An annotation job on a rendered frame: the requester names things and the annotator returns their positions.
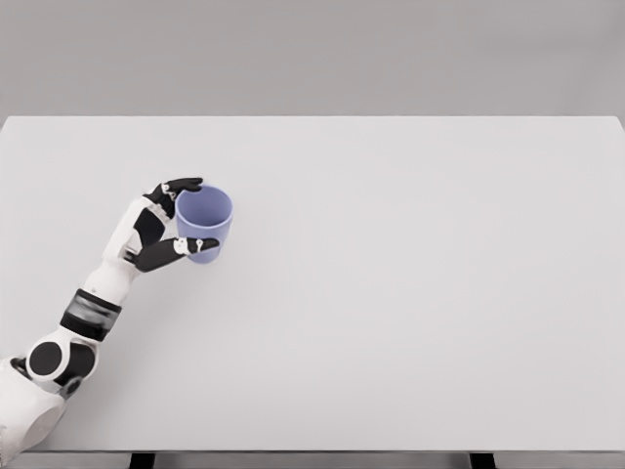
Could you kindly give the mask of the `lavender blue plastic cup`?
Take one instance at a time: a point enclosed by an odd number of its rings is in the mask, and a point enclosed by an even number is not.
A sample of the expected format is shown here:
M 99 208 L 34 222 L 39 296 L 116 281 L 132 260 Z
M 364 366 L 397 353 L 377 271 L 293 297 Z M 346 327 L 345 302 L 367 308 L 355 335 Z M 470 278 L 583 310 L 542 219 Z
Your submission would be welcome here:
M 196 264 L 215 261 L 224 247 L 233 218 L 233 203 L 221 189 L 202 184 L 198 192 L 183 191 L 175 202 L 178 235 L 214 238 L 220 245 L 189 256 Z

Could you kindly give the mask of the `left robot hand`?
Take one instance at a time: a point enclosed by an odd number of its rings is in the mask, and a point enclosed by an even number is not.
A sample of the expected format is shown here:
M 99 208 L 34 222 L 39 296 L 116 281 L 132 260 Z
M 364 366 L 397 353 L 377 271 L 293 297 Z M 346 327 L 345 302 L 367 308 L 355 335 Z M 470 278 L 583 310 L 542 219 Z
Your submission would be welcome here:
M 202 182 L 201 177 L 165 181 L 133 200 L 113 231 L 104 258 L 148 273 L 220 247 L 220 241 L 213 237 L 164 236 L 173 226 L 177 198 L 182 192 L 199 192 Z

